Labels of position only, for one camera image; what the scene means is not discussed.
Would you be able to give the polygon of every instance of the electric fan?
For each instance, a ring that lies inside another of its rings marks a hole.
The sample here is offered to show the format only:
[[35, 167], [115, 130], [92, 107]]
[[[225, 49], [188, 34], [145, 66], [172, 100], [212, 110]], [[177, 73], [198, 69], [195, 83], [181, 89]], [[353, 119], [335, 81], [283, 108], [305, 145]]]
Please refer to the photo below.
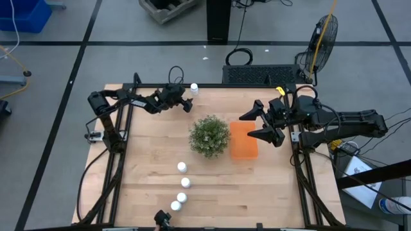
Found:
[[[312, 84], [313, 80], [311, 74], [314, 74], [315, 83], [313, 86], [317, 86], [317, 72], [325, 66], [329, 55], [334, 47], [335, 38], [337, 37], [338, 21], [334, 15], [330, 15], [328, 24], [326, 26], [328, 15], [322, 17], [320, 21], [315, 25], [313, 35], [311, 36], [310, 44], [305, 52], [298, 53], [295, 56], [294, 64], [297, 64], [300, 57], [300, 64], [304, 68], [298, 70], [297, 74], [300, 75], [306, 83]], [[317, 51], [317, 57], [315, 58], [315, 51], [317, 45], [319, 48]]]

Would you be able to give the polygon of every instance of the fan grille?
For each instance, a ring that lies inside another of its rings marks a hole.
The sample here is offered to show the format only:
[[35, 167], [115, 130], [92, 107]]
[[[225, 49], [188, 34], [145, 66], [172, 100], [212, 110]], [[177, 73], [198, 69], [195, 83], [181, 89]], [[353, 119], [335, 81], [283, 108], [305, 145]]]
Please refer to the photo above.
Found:
[[[315, 27], [313, 35], [311, 36], [310, 45], [308, 47], [308, 51], [306, 54], [306, 63], [304, 66], [304, 68], [307, 71], [310, 71], [311, 69], [311, 66], [314, 60], [315, 49], [317, 47], [317, 43], [320, 37], [316, 33], [316, 30], [317, 28], [320, 28], [320, 31], [324, 29], [327, 17], [328, 15], [323, 16], [320, 19], [319, 23]], [[331, 54], [331, 51], [333, 50], [335, 38], [337, 37], [337, 31], [338, 31], [337, 18], [334, 15], [331, 15], [331, 18], [328, 21], [326, 32], [324, 33], [324, 36], [322, 37], [319, 51], [317, 53], [317, 59], [315, 60], [315, 64], [314, 64], [315, 67], [317, 67], [317, 72], [321, 71], [321, 69], [325, 66], [329, 58], [329, 55]]]

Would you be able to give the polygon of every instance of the white bottle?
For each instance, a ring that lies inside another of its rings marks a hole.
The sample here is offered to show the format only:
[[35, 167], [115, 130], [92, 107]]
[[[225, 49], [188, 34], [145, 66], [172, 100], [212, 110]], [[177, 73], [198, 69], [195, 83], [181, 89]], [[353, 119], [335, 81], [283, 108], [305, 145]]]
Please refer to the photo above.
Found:
[[177, 164], [177, 169], [179, 169], [181, 173], [187, 173], [187, 164], [180, 162], [179, 164]]
[[171, 209], [174, 210], [174, 211], [180, 210], [181, 209], [181, 203], [178, 202], [178, 201], [173, 201], [171, 203]]
[[[401, 196], [397, 198], [392, 198], [395, 201], [402, 203], [405, 206], [411, 207], [411, 197], [409, 196]], [[380, 209], [386, 214], [411, 214], [411, 211], [386, 199], [383, 198], [378, 203], [380, 205]]]
[[186, 195], [184, 192], [180, 192], [180, 193], [178, 193], [178, 195], [177, 195], [177, 200], [178, 200], [180, 203], [184, 203], [184, 202], [187, 201], [187, 195]]
[[183, 179], [181, 179], [181, 185], [183, 187], [185, 187], [186, 189], [188, 189], [190, 187], [190, 180], [186, 177], [184, 177]]
[[191, 94], [193, 96], [197, 96], [198, 95], [198, 85], [197, 83], [192, 83], [190, 86], [190, 90], [191, 90]]

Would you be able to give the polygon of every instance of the yellow cable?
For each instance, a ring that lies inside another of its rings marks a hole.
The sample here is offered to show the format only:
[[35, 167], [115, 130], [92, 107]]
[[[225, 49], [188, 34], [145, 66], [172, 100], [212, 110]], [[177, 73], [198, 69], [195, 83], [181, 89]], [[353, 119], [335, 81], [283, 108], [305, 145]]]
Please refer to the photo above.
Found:
[[335, 5], [336, 5], [336, 4], [337, 4], [337, 0], [334, 0], [333, 6], [331, 7], [331, 11], [330, 11], [329, 14], [328, 14], [328, 17], [327, 17], [327, 20], [326, 20], [326, 24], [324, 25], [324, 29], [323, 29], [322, 32], [321, 32], [321, 35], [320, 35], [320, 38], [319, 38], [319, 42], [317, 43], [317, 47], [315, 48], [313, 64], [311, 65], [311, 68], [310, 68], [310, 76], [309, 76], [310, 79], [311, 79], [311, 75], [313, 74], [314, 64], [315, 64], [315, 61], [316, 61], [316, 59], [317, 59], [317, 53], [319, 52], [319, 47], [320, 47], [320, 44], [321, 44], [321, 41], [322, 41], [322, 37], [324, 36], [324, 33], [325, 33], [326, 30], [327, 30], [328, 21], [329, 21], [329, 19], [331, 18], [331, 15], [332, 15], [333, 12], [334, 12]]
[[[22, 65], [20, 63], [20, 61], [18, 59], [16, 59], [12, 54], [10, 54], [3, 46], [0, 45], [0, 49], [3, 50], [6, 53], [6, 55], [9, 56], [10, 58], [12, 58], [12, 60], [14, 60], [17, 64], [19, 64], [19, 66], [21, 66], [21, 68], [23, 69], [24, 72], [28, 71], [27, 68], [24, 65]], [[7, 97], [10, 97], [10, 96], [13, 96], [14, 94], [17, 94], [17, 93], [20, 93], [20, 92], [26, 90], [29, 84], [30, 84], [30, 79], [26, 77], [26, 85], [24, 87], [20, 88], [19, 90], [14, 91], [10, 94], [7, 94], [5, 96], [1, 96], [0, 100], [4, 99], [4, 98], [7, 98]]]

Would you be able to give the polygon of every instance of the black floor line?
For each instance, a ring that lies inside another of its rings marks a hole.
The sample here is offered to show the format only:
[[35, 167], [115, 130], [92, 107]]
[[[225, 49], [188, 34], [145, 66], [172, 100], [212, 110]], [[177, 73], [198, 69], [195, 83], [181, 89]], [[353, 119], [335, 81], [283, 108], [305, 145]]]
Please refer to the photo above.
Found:
[[37, 166], [34, 179], [31, 183], [30, 190], [28, 191], [28, 195], [26, 197], [26, 201], [24, 202], [23, 208], [21, 210], [19, 220], [17, 221], [16, 227], [15, 227], [15, 231], [22, 231], [24, 230], [24, 227], [26, 226], [28, 216], [30, 215], [31, 207], [33, 206], [34, 199], [39, 189], [41, 179], [44, 174], [44, 170], [46, 169], [47, 162], [49, 160], [50, 153], [53, 148], [54, 141], [56, 139], [57, 132], [58, 132], [58, 129], [60, 127], [60, 124], [61, 124], [61, 121], [64, 115], [64, 111], [66, 110], [67, 102], [69, 101], [71, 90], [73, 89], [74, 81], [77, 77], [77, 73], [80, 68], [80, 64], [82, 62], [83, 56], [84, 56], [85, 48], [87, 47], [87, 41], [90, 39], [92, 28], [94, 26], [94, 23], [96, 22], [97, 14], [101, 6], [101, 1], [102, 0], [97, 0], [94, 10], [92, 12], [89, 25], [87, 27], [87, 30], [83, 38], [82, 45], [77, 54], [76, 61], [74, 62], [73, 69], [71, 71], [69, 80], [67, 81], [66, 89], [64, 90], [64, 94], [60, 102], [60, 106], [58, 107], [56, 118], [53, 122], [53, 126], [51, 127], [51, 131], [47, 139], [46, 146], [44, 147], [44, 151], [41, 156], [39, 165]]
[[[3, 46], [14, 46], [15, 41], [0, 42]], [[241, 46], [307, 46], [304, 41], [240, 41]], [[87, 46], [235, 46], [237, 41], [88, 41]], [[81, 46], [81, 41], [22, 41], [20, 46]], [[337, 41], [334, 46], [391, 46], [392, 42], [343, 42]], [[399, 42], [400, 46], [411, 46], [411, 42]]]
[[388, 22], [384, 16], [384, 13], [378, 4], [377, 0], [372, 0], [372, 4], [374, 5], [375, 10], [377, 11], [378, 17], [381, 20], [381, 23], [384, 27], [385, 32], [387, 33], [388, 38], [390, 39], [390, 42], [392, 43], [392, 47], [394, 48], [394, 51], [397, 55], [398, 61], [401, 64], [403, 71], [405, 73], [405, 76], [408, 79], [408, 82], [411, 84], [411, 70], [410, 67], [408, 66], [408, 62], [404, 57], [403, 52], [401, 51], [401, 48], [399, 47], [400, 44], [405, 44], [405, 43], [399, 43], [397, 42], [394, 34], [392, 33], [392, 30], [390, 26], [388, 25]]

